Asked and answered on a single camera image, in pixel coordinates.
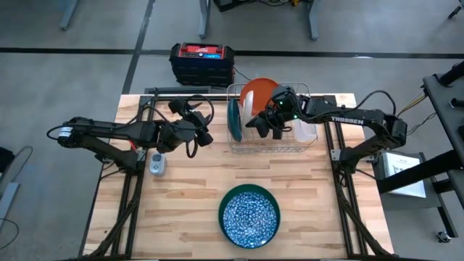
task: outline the metal table leg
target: metal table leg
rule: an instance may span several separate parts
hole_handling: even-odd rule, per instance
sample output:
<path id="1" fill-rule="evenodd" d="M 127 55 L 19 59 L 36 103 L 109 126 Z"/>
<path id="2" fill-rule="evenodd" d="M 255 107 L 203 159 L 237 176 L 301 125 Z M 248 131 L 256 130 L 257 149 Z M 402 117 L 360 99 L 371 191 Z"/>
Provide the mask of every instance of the metal table leg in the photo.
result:
<path id="1" fill-rule="evenodd" d="M 198 36 L 201 39 L 206 38 L 206 31 L 208 22 L 210 20 L 210 0 L 200 0 L 200 25 L 198 29 Z"/>
<path id="2" fill-rule="evenodd" d="M 59 27 L 66 31 L 70 25 L 71 18 L 73 18 L 73 14 L 75 11 L 75 8 L 78 5 L 79 0 L 67 0 L 67 6 L 65 13 L 63 14 L 63 18 L 61 19 L 61 22 L 59 22 Z"/>
<path id="3" fill-rule="evenodd" d="M 307 13 L 310 20 L 310 37 L 311 40 L 317 41 L 319 39 L 318 32 L 318 11 L 320 0 L 310 0 L 307 4 Z"/>
<path id="4" fill-rule="evenodd" d="M 0 199 L 0 230 L 3 225 L 4 218 L 7 217 L 9 207 L 13 203 L 17 188 L 20 185 L 18 183 L 8 183 L 2 198 Z"/>

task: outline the white paper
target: white paper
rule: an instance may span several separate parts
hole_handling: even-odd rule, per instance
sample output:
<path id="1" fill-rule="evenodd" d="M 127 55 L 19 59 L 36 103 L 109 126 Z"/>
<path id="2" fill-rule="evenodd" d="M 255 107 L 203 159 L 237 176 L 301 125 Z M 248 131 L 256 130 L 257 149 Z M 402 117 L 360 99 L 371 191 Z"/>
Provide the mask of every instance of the white paper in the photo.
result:
<path id="1" fill-rule="evenodd" d="M 388 152 L 384 153 L 382 157 L 384 159 L 386 178 L 421 163 L 418 158 Z M 418 181 L 409 186 L 395 189 L 390 191 L 390 193 L 426 198 L 426 190 L 423 187 L 423 181 Z"/>

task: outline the orange plate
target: orange plate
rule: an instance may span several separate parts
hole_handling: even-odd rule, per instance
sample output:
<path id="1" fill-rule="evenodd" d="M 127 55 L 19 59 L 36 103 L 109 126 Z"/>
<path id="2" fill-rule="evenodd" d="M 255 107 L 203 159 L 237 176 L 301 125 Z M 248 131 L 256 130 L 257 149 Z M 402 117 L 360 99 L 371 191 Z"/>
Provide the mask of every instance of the orange plate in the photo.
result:
<path id="1" fill-rule="evenodd" d="M 256 78 L 249 81 L 240 93 L 240 104 L 244 106 L 244 100 L 249 91 L 253 91 L 253 110 L 252 115 L 257 115 L 266 107 L 266 103 L 273 95 L 273 90 L 277 88 L 278 83 L 269 78 Z"/>

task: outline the yellow cable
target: yellow cable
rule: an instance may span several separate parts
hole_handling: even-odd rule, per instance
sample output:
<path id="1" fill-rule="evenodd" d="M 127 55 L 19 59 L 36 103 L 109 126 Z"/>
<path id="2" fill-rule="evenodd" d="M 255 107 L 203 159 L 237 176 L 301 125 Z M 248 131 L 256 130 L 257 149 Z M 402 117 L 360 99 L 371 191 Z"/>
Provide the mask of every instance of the yellow cable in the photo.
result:
<path id="1" fill-rule="evenodd" d="M 411 109 L 412 107 L 414 107 L 415 105 L 421 103 L 424 99 L 426 98 L 426 95 L 422 95 L 420 97 L 418 97 L 417 99 L 415 99 L 414 101 L 412 101 L 411 103 L 409 103 L 404 109 L 402 109 L 399 113 L 398 113 L 398 116 L 400 116 L 403 112 L 406 112 L 407 110 Z"/>

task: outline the speckled pattern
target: speckled pattern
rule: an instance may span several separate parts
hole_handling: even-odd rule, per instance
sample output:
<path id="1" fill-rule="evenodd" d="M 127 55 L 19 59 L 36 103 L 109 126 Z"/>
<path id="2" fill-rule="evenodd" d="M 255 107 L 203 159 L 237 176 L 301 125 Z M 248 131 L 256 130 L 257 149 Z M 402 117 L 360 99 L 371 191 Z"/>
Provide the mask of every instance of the speckled pattern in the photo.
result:
<path id="1" fill-rule="evenodd" d="M 225 232 L 240 247 L 261 247 L 273 237 L 276 227 L 276 212 L 261 194 L 240 193 L 225 207 Z"/>

